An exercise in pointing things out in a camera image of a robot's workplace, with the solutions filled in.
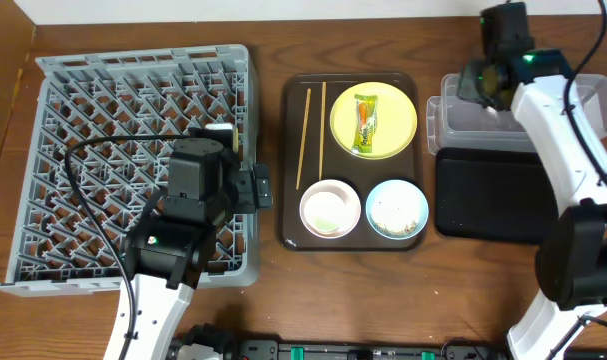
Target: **brown tabletop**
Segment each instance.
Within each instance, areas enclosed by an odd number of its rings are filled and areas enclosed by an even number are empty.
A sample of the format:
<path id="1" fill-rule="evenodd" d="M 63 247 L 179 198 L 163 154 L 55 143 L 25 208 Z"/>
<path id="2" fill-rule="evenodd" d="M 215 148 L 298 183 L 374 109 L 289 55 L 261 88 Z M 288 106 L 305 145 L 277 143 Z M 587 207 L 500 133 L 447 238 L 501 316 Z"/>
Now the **brown tabletop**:
<path id="1" fill-rule="evenodd" d="M 576 64 L 597 17 L 533 17 L 539 47 Z M 0 157 L 0 282 L 4 280 L 43 73 L 34 57 L 240 43 L 259 74 L 258 157 L 278 181 L 280 95 L 300 73 L 401 71 L 416 82 L 421 114 L 441 78 L 481 51 L 477 18 L 38 27 Z M 586 72 L 607 76 L 607 38 Z M 434 202 L 434 157 L 423 131 L 424 188 Z M 275 184 L 275 196 L 278 196 Z M 301 254 L 276 241 L 279 209 L 261 214 L 261 272 L 247 288 L 198 290 L 180 331 L 210 322 L 283 339 L 442 344 L 451 337 L 501 344 L 537 291 L 535 248 L 444 238 L 428 223 L 414 253 Z M 0 359 L 98 359 L 118 294 L 19 298 L 0 292 Z M 575 346 L 607 348 L 590 326 Z"/>

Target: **chopstick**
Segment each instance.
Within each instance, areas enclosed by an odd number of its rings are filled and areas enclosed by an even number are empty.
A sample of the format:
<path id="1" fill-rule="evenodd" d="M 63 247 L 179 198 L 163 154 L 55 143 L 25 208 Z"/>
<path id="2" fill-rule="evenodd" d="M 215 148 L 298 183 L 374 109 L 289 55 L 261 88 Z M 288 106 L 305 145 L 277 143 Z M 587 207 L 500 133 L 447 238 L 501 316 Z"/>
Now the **chopstick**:
<path id="1" fill-rule="evenodd" d="M 296 173 L 296 190 L 299 189 L 301 182 L 301 167 L 303 166 L 303 153 L 305 152 L 305 133 L 307 132 L 307 116 L 310 110 L 310 96 L 312 89 L 307 89 L 307 98 L 305 99 L 305 115 L 303 117 L 303 134 L 301 135 L 301 150 L 299 151 L 299 170 Z"/>
<path id="2" fill-rule="evenodd" d="M 319 142 L 319 181 L 323 177 L 323 142 L 325 140 L 325 91 L 327 83 L 323 82 L 323 90 L 321 91 L 321 141 Z"/>

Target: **snack package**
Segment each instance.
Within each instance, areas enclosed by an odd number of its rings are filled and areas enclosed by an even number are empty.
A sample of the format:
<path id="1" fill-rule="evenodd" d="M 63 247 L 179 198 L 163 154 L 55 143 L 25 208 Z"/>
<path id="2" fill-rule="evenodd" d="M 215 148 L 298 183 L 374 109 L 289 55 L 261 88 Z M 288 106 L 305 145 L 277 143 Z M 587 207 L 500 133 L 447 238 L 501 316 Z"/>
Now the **snack package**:
<path id="1" fill-rule="evenodd" d="M 372 152 L 372 137 L 376 131 L 376 95 L 355 94 L 356 99 L 356 135 L 352 152 L 364 154 Z"/>

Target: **white backdrop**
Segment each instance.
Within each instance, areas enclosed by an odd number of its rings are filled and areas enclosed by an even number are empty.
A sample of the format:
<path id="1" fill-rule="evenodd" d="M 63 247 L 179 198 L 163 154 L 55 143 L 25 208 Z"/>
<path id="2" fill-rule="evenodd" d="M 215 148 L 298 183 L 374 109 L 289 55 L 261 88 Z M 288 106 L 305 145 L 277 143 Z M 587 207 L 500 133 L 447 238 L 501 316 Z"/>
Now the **white backdrop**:
<path id="1" fill-rule="evenodd" d="M 501 0 L 15 0 L 37 25 L 475 16 Z M 530 15 L 595 14 L 596 0 L 526 0 Z"/>

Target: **plastic grid rack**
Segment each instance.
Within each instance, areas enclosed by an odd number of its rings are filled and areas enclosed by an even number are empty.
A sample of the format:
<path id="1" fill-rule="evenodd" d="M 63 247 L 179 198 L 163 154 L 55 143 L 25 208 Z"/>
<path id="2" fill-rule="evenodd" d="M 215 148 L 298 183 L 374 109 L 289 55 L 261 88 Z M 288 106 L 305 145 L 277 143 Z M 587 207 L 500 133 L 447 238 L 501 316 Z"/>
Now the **plastic grid rack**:
<path id="1" fill-rule="evenodd" d="M 66 149 L 112 135 L 187 134 L 229 122 L 242 168 L 256 157 L 256 74 L 242 45 L 38 58 L 39 95 L 5 283 L 19 296 L 118 290 L 114 258 L 73 198 Z M 90 206 L 119 247 L 147 198 L 167 184 L 173 142 L 86 147 L 72 166 Z M 258 277 L 256 215 L 235 215 L 218 233 L 200 287 L 247 286 Z"/>

